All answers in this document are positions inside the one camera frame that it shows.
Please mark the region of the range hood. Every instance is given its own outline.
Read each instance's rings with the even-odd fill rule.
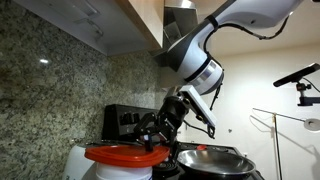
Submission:
[[[149,51],[160,67],[166,66],[165,52],[198,25],[196,6],[189,0],[165,0],[162,49]]]

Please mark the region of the robotic arm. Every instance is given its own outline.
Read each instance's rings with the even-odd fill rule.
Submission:
[[[203,49],[206,38],[227,23],[246,28],[269,28],[276,26],[303,0],[227,0],[210,14],[189,34],[175,42],[167,51],[166,61],[176,75],[185,80],[186,86],[172,88],[164,99],[159,113],[147,114],[136,126],[135,132],[145,140],[157,134],[171,146],[189,109],[208,125],[213,138],[216,118],[200,95],[216,90],[223,80],[221,65]]]

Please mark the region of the granite wall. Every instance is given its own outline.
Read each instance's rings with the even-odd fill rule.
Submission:
[[[60,179],[71,139],[100,138],[106,105],[159,108],[158,70],[147,52],[106,57],[0,1],[0,179]]]

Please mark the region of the stove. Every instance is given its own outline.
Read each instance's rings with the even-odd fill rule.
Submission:
[[[134,106],[125,106],[119,104],[112,104],[106,106],[104,127],[102,132],[102,139],[115,140],[115,141],[104,141],[103,145],[114,145],[117,141],[126,141],[130,143],[136,143],[137,137],[133,134],[133,128],[136,123],[139,122],[140,118],[144,114],[154,112],[157,113],[156,109],[147,109]],[[231,153],[242,156],[242,154],[235,147],[229,146],[218,146],[218,145],[205,145],[196,143],[185,143],[176,142],[173,147],[173,161],[162,162],[157,166],[153,167],[153,180],[183,180],[193,179],[192,174],[185,172],[176,161],[177,156],[180,152],[185,150],[196,150],[196,149],[214,150],[225,153]],[[254,171],[244,180],[263,180],[259,171]]]

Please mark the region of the stainless steel pan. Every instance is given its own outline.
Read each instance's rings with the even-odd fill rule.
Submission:
[[[220,179],[246,179],[255,170],[249,159],[215,150],[182,151],[177,160],[187,173]]]

